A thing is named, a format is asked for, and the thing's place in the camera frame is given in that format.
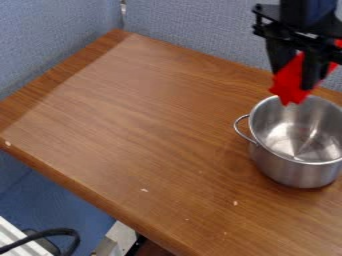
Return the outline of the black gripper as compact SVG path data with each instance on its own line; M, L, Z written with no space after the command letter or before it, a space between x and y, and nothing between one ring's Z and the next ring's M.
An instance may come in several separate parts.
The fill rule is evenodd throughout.
M272 73L303 52L302 90L311 90L326 78L331 60L342 64L342 0L276 0L256 3L254 34L266 40Z

